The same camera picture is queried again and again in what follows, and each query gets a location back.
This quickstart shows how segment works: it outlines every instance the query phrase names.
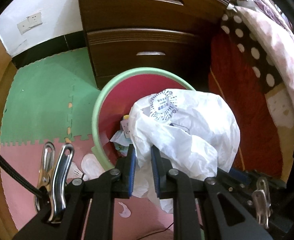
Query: white feather shuttlecock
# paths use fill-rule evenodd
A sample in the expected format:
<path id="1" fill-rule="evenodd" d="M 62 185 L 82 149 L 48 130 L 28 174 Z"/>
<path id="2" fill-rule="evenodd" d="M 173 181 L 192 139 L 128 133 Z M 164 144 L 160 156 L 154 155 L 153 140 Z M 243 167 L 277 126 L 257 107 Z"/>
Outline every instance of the white feather shuttlecock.
<path id="1" fill-rule="evenodd" d="M 78 169 L 76 163 L 72 162 L 69 167 L 67 179 L 75 179 L 75 178 L 82 178 L 83 180 L 88 180 L 88 176 L 82 173 L 80 169 Z"/>

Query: stainless steel clip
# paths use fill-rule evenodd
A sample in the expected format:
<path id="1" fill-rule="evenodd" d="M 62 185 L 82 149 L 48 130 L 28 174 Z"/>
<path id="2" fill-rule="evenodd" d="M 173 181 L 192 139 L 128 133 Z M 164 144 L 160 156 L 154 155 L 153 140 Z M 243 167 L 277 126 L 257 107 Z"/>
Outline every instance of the stainless steel clip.
<path id="1" fill-rule="evenodd" d="M 73 156 L 74 147 L 72 144 L 63 144 L 60 155 L 54 165 L 55 147 L 51 142 L 47 142 L 44 145 L 37 188 L 44 190 L 45 187 L 48 192 L 51 205 L 51 213 L 48 219 L 50 223 L 60 223 L 63 217 L 63 211 L 66 208 L 64 188 Z M 38 197 L 34 197 L 34 202 L 35 209 L 38 212 L 40 210 Z"/>
<path id="2" fill-rule="evenodd" d="M 271 200 L 267 179 L 264 177 L 258 178 L 256 186 L 257 190 L 252 194 L 253 203 L 256 208 L 256 218 L 258 223 L 267 229 L 268 218 L 271 215 Z"/>

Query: white wall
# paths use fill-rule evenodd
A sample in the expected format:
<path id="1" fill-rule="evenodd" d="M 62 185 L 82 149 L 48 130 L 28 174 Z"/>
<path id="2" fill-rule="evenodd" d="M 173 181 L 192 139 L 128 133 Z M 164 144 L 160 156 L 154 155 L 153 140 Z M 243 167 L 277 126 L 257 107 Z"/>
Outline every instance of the white wall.
<path id="1" fill-rule="evenodd" d="M 43 23 L 20 34 L 17 24 L 39 11 Z M 80 30 L 78 0 L 14 0 L 0 15 L 0 39 L 11 56 L 49 39 Z"/>

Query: green bin rim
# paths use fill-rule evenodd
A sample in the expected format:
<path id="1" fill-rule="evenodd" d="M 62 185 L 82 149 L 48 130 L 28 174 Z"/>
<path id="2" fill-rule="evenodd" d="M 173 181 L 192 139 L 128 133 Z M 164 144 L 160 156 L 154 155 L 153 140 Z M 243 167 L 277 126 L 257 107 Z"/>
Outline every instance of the green bin rim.
<path id="1" fill-rule="evenodd" d="M 103 102 L 109 92 L 120 82 L 125 80 L 126 78 L 140 75 L 140 74 L 155 74 L 155 75 L 161 75 L 167 78 L 170 78 L 172 80 L 175 80 L 179 84 L 181 84 L 183 87 L 185 87 L 188 90 L 195 90 L 190 84 L 188 84 L 185 80 L 180 78 L 179 76 L 170 73 L 166 70 L 162 70 L 159 68 L 151 68 L 151 67 L 139 67 L 127 70 L 123 73 L 118 74 L 114 78 L 112 78 L 102 89 L 100 92 L 95 105 L 93 109 L 93 115 L 92 115 L 92 121 L 91 121 L 91 127 L 92 127 L 92 135 L 93 135 L 93 141 L 95 146 L 92 147 L 92 152 L 95 154 L 97 160 L 101 164 L 101 166 L 105 169 L 105 171 L 110 170 L 114 168 L 114 165 L 109 161 L 108 157 L 106 156 L 103 147 L 100 143 L 99 138 L 99 132 L 98 132 L 98 116 L 100 114 L 100 109 L 103 105 Z"/>

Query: brown wooden dresser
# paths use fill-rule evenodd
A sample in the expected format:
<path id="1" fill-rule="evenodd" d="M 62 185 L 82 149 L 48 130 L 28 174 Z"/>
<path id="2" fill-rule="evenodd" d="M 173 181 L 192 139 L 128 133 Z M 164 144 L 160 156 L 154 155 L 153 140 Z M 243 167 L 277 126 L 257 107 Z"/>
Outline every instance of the brown wooden dresser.
<path id="1" fill-rule="evenodd" d="M 79 0 L 98 88 L 135 67 L 182 78 L 199 65 L 230 0 Z"/>

